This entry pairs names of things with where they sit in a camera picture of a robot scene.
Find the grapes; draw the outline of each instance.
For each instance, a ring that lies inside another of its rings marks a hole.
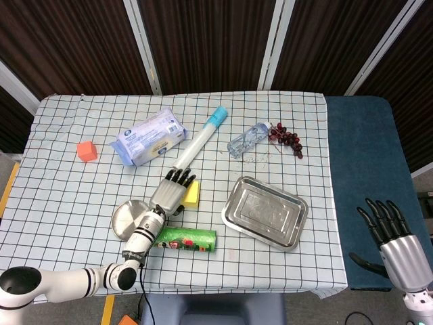
[[[287,131],[287,127],[283,127],[281,122],[277,123],[276,127],[269,129],[269,141],[277,140],[279,144],[283,146],[290,146],[293,149],[293,155],[302,159],[302,144],[300,144],[300,138],[297,133],[291,133]]]

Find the yellow sponge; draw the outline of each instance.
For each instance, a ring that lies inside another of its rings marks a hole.
[[[191,185],[188,187],[187,192],[182,200],[182,205],[185,208],[198,208],[198,200],[200,198],[200,182],[193,181]]]

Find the water bottle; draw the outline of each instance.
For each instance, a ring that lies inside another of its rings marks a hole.
[[[251,129],[245,131],[244,134],[231,140],[230,143],[227,144],[230,155],[239,158],[246,150],[266,138],[270,127],[271,124],[269,122],[257,123]]]

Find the orange object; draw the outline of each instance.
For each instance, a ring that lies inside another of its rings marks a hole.
[[[82,161],[88,162],[97,158],[96,147],[92,141],[81,142],[76,145],[76,152]]]
[[[137,323],[134,322],[134,320],[131,317],[125,315],[120,320],[119,325],[137,325]]]

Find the blue mat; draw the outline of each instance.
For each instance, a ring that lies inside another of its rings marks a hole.
[[[389,280],[365,271],[348,256],[382,264],[356,207],[364,199],[392,200],[404,213],[433,265],[430,243],[389,103],[380,97],[326,97],[329,156],[338,229],[350,288],[391,288]]]

